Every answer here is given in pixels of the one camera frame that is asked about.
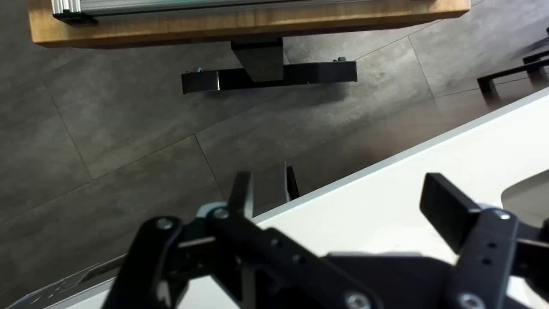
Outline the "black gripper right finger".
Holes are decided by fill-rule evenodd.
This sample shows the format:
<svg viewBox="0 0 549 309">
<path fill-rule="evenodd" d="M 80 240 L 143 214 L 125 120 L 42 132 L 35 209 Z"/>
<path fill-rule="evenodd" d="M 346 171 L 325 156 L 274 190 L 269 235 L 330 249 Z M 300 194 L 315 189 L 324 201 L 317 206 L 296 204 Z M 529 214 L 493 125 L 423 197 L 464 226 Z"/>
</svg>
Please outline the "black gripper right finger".
<svg viewBox="0 0 549 309">
<path fill-rule="evenodd" d="M 420 213 L 456 254 L 444 288 L 447 309 L 526 309 L 507 295 L 517 276 L 549 300 L 549 228 L 531 226 L 514 213 L 480 206 L 442 173 L 423 177 Z"/>
</svg>

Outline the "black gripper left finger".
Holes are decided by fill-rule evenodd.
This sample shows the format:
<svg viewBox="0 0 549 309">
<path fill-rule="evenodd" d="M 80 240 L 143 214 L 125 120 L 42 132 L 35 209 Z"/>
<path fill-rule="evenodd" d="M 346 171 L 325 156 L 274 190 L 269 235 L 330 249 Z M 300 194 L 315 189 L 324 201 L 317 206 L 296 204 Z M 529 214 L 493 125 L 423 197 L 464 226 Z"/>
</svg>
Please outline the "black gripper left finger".
<svg viewBox="0 0 549 309">
<path fill-rule="evenodd" d="M 252 175 L 239 171 L 229 199 L 198 209 L 188 225 L 145 221 L 102 309 L 176 309 L 193 278 L 209 276 L 238 309 L 366 309 L 356 280 L 250 221 Z"/>
</svg>

